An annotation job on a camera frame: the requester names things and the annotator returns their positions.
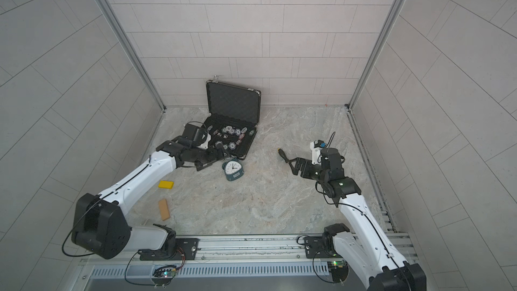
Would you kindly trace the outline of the black handled screwdriver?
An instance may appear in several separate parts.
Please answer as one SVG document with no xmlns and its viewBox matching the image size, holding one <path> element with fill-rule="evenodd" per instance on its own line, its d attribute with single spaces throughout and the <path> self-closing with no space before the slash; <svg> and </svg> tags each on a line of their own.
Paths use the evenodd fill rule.
<svg viewBox="0 0 517 291">
<path fill-rule="evenodd" d="M 286 153 L 281 148 L 278 149 L 278 154 L 285 161 L 285 163 L 289 163 L 289 158 L 287 157 Z"/>
</svg>

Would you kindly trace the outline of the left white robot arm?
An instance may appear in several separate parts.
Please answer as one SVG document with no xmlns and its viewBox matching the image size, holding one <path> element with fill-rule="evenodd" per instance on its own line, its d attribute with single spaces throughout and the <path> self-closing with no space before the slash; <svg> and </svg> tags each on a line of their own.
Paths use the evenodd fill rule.
<svg viewBox="0 0 517 291">
<path fill-rule="evenodd" d="M 167 226 L 130 227 L 125 218 L 152 187 L 189 162 L 197 171 L 229 156 L 222 143 L 210 145 L 205 127 L 188 123 L 181 136 L 160 144 L 148 160 L 126 177 L 96 195 L 83 195 L 75 206 L 74 224 L 67 239 L 103 259 L 134 251 L 146 260 L 172 259 L 176 233 Z"/>
</svg>

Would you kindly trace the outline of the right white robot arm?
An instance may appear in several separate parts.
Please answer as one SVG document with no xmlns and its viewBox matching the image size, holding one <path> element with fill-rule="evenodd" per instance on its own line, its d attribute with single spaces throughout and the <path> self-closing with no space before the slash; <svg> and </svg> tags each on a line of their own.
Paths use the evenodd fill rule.
<svg viewBox="0 0 517 291">
<path fill-rule="evenodd" d="M 342 257 L 367 290 L 426 290 L 420 264 L 410 264 L 390 242 L 369 210 L 357 183 L 345 175 L 337 149 L 317 146 L 312 159 L 286 159 L 293 175 L 315 181 L 324 200 L 337 207 L 347 224 L 324 229 L 322 251 Z"/>
</svg>

